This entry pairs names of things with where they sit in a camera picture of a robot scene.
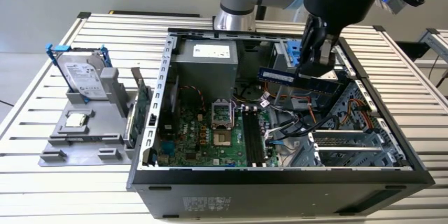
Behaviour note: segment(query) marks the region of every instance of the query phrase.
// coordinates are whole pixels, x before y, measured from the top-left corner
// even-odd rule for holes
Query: green motherboard
[[[197,115],[196,108],[180,108],[179,132],[175,141],[161,142],[160,166],[247,166],[247,149],[244,142],[244,124],[241,110],[235,110],[232,130],[213,130],[212,113]],[[261,135],[269,125],[269,114],[265,110],[257,113]],[[277,166],[275,149],[265,160],[267,166]]]

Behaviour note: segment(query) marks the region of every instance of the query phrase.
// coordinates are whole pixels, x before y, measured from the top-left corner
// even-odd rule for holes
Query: motherboard
[[[205,113],[197,108],[184,106],[180,108],[179,131],[172,141],[161,141],[157,162],[160,166],[225,166],[245,167],[251,161],[252,146],[263,155],[267,166],[277,166],[275,149],[265,147],[261,136],[269,128],[269,114],[267,110],[255,113],[257,127],[244,120],[241,108],[232,108],[231,117],[225,117],[224,108],[220,106],[215,111],[215,117],[220,121],[232,121],[231,129],[216,128],[212,125],[212,110]],[[256,143],[247,146],[247,136]]]

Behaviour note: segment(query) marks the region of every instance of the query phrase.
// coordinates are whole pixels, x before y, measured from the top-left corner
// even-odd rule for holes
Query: floor
[[[45,54],[0,53],[0,100],[15,104],[33,80],[48,56]],[[0,103],[0,122],[11,106]]]

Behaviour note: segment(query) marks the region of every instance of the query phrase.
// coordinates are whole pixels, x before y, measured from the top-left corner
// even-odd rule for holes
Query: label sticker
[[[76,141],[76,142],[83,142],[84,139],[81,137],[68,137],[65,138],[67,141]]]
[[[223,45],[195,45],[193,57],[231,58],[231,47]]]
[[[264,107],[264,108],[265,108],[269,104],[271,104],[271,103],[269,103],[268,100],[264,100],[263,102],[260,102],[260,105],[261,105],[261,107]]]
[[[276,80],[280,80],[280,81],[288,81],[291,83],[293,82],[293,77],[283,76],[283,75],[276,74],[276,73],[264,72],[263,76],[268,77],[268,78],[272,78],[272,79],[276,79]]]
[[[228,211],[232,197],[184,197],[185,211]]]
[[[107,98],[100,78],[92,65],[87,63],[65,63],[64,67],[80,94],[91,99]]]

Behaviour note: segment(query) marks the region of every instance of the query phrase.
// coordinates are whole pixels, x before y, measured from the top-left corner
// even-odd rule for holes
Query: green circuit board
[[[259,120],[264,126],[264,122],[269,122],[269,114],[261,111]],[[203,120],[199,120],[196,108],[180,109],[179,133],[173,141],[175,151],[171,155],[160,156],[159,165],[247,166],[241,112],[239,110],[235,112],[235,125],[231,131],[213,130],[211,121],[209,112],[203,114]],[[275,151],[265,163],[267,166],[277,166]]]

